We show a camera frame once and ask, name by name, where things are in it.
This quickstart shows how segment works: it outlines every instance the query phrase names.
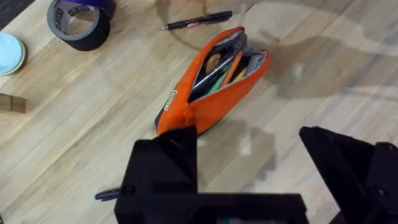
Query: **black plastic object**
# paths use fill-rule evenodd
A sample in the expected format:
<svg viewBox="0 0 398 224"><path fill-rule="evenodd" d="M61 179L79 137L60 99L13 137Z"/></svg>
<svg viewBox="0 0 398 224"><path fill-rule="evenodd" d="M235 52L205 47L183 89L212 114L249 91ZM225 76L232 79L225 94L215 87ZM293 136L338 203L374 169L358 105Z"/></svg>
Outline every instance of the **black plastic object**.
<svg viewBox="0 0 398 224"><path fill-rule="evenodd" d="M300 137L341 209L332 223L398 223L398 149L319 127Z"/></svg>
<svg viewBox="0 0 398 224"><path fill-rule="evenodd" d="M199 194L195 127L135 143L114 209L119 224L308 223L299 194Z"/></svg>

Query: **small wooden block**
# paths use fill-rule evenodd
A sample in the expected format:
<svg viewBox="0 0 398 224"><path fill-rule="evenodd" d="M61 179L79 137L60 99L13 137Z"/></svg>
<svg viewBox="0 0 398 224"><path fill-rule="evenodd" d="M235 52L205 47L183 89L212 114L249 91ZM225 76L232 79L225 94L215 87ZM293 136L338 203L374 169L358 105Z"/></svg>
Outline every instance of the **small wooden block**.
<svg viewBox="0 0 398 224"><path fill-rule="evenodd" d="M17 97L0 93L0 110L12 111L18 113L25 113L26 100Z"/></svg>

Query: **pencil case label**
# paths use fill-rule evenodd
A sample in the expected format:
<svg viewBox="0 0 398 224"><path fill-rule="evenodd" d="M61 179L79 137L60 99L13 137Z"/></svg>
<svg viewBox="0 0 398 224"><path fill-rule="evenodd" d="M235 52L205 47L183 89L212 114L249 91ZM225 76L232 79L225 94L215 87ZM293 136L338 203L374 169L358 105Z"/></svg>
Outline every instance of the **pencil case label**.
<svg viewBox="0 0 398 224"><path fill-rule="evenodd" d="M173 90L172 94L170 95L169 100L167 100L166 105L164 106L164 110L169 110L170 104L172 104L175 95L177 94L176 90Z"/></svg>

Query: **pencil case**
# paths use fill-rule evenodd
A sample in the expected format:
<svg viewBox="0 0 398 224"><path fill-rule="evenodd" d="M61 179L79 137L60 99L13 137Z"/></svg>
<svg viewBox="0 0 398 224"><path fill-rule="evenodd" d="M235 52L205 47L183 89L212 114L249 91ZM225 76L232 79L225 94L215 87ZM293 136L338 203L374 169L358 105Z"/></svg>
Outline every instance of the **pencil case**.
<svg viewBox="0 0 398 224"><path fill-rule="evenodd" d="M214 57L222 59L209 73L217 75L210 77L206 70ZM248 47L244 27L220 33L196 56L172 91L155 119L157 133L193 125L198 134L204 133L251 91L269 60L266 50Z"/></svg>

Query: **wood grain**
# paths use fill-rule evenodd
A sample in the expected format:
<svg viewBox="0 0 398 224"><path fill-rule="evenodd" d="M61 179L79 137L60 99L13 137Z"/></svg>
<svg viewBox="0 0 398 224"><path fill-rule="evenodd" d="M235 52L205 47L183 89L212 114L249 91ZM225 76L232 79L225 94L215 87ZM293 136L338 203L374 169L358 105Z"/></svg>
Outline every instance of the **wood grain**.
<svg viewBox="0 0 398 224"><path fill-rule="evenodd" d="M0 213L5 223L116 223L114 202L93 195L121 183L134 141L199 49L245 26L271 52L270 70L198 140L204 192L299 192L312 223L338 207L298 137L319 125L398 144L398 2L395 0L118 0L107 42L79 52L57 39L36 0L4 32L29 59L0 77L27 113L0 114ZM231 9L228 22L174 32L165 22Z"/></svg>

